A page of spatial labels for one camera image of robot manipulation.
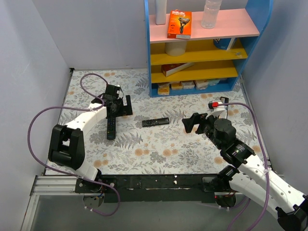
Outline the large black remote control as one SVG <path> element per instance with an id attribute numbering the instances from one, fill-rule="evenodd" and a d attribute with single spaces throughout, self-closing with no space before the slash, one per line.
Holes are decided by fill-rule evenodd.
<path id="1" fill-rule="evenodd" d="M 115 117 L 107 119 L 106 138 L 110 141 L 116 138 L 116 118 Z"/>

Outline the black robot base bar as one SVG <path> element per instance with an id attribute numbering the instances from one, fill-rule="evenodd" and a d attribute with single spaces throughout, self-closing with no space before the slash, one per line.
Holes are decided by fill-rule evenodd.
<path id="1" fill-rule="evenodd" d="M 201 202 L 234 207 L 236 193 L 215 174 L 101 175 L 103 186 L 77 179 L 76 193 L 98 194 L 105 203 Z"/>

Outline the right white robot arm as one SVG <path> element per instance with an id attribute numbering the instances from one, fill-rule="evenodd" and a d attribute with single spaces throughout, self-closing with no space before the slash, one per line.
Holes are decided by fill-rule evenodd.
<path id="1" fill-rule="evenodd" d="M 244 142 L 236 137 L 231 121 L 213 115 L 194 113 L 182 120 L 190 133 L 205 134 L 229 163 L 218 173 L 218 187 L 238 191 L 271 213 L 285 231 L 304 231 L 308 227 L 308 196 L 284 181 Z"/>

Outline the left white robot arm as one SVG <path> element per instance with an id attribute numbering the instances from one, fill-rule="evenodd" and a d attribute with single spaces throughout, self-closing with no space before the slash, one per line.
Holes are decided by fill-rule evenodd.
<path id="1" fill-rule="evenodd" d="M 130 95 L 124 95 L 119 85 L 107 85 L 96 96 L 89 109 L 65 125 L 56 125 L 51 133 L 49 161 L 66 167 L 86 178 L 86 187 L 93 193 L 102 188 L 100 171 L 86 160 L 84 136 L 101 120 L 107 119 L 108 140 L 116 137 L 116 118 L 133 114 Z"/>

